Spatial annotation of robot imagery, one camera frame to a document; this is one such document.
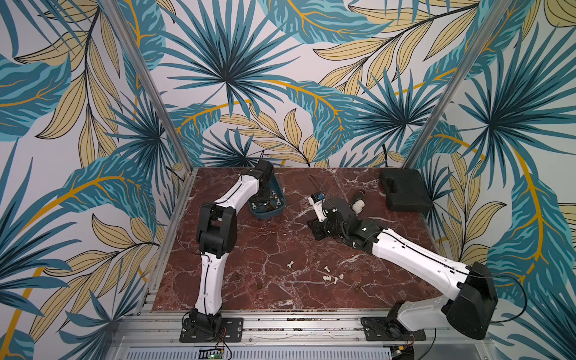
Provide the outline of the teal plastic storage box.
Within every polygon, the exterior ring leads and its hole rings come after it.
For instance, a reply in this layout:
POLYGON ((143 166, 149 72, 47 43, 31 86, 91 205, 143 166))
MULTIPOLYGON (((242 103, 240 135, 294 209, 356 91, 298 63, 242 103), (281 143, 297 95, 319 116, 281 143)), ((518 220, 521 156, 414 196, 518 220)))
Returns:
POLYGON ((286 206, 286 198, 275 175, 272 175, 267 185, 258 190, 249 201, 249 209, 258 220, 267 220, 281 215, 286 206))

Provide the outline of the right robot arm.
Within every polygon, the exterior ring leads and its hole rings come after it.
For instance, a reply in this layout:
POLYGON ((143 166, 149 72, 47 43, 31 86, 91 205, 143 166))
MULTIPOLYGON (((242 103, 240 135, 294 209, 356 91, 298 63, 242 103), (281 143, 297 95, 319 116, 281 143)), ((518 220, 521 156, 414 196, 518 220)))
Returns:
POLYGON ((309 220, 316 240, 338 240, 346 246, 389 261, 426 281, 440 296, 421 301, 398 301, 380 320, 388 337, 400 340, 424 329, 451 327, 482 340, 498 303, 493 276, 486 265, 466 265, 440 256, 393 229, 360 218, 345 199, 326 199, 317 191, 309 196, 315 218, 309 220))

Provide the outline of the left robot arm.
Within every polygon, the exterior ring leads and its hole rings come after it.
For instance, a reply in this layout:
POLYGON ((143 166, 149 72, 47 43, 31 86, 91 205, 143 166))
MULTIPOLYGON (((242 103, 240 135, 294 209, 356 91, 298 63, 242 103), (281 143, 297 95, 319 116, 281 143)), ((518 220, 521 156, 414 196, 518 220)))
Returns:
POLYGON ((211 335, 221 327, 224 272, 238 238, 237 214, 252 197, 269 189, 273 175, 272 163, 259 160, 255 167, 243 171, 224 195, 200 207, 196 240, 202 273, 199 295, 189 316, 192 326, 211 335))

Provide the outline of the black and white bottle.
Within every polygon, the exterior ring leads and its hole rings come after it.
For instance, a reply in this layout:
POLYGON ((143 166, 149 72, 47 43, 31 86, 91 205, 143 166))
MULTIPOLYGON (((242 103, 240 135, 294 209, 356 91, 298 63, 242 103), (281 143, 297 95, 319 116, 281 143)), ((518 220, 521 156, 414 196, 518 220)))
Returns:
POLYGON ((357 190, 355 194, 352 196, 350 201, 351 209, 358 215, 362 212, 363 208, 365 207, 365 202, 363 197, 365 192, 363 190, 357 190))

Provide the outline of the black plastic case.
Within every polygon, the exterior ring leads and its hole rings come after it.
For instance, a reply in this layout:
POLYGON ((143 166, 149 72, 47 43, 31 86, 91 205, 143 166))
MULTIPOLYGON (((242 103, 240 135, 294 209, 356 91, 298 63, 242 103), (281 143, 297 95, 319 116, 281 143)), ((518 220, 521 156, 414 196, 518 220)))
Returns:
POLYGON ((388 210, 422 214, 432 210, 433 202, 416 169, 383 168, 379 180, 388 210))

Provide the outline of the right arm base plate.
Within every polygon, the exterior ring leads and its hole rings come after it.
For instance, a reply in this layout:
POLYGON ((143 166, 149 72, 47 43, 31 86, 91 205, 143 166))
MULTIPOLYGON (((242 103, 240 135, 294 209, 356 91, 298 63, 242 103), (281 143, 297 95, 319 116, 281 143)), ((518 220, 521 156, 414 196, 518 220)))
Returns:
POLYGON ((388 316, 369 316, 360 319, 366 341, 425 341, 424 330, 410 331, 388 316))

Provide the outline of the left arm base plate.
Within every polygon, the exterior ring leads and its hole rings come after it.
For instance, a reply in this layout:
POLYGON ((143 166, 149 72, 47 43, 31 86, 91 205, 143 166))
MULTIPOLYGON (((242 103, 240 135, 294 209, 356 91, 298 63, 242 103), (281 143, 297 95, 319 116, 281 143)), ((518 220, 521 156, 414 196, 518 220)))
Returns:
POLYGON ((186 318, 183 322, 179 342, 183 344, 216 343, 224 340, 226 343, 242 341, 244 319, 218 318, 209 321, 204 318, 186 318))

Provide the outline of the aluminium frame rail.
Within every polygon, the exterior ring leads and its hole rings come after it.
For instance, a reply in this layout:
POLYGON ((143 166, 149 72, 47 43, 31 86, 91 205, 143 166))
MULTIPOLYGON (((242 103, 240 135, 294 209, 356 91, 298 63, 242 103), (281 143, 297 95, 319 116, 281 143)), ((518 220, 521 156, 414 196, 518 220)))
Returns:
POLYGON ((424 340, 369 341, 364 317, 385 310, 231 310, 242 324, 218 343, 182 343, 181 312, 148 312, 120 322, 106 359, 498 359, 490 338, 428 328, 424 340))

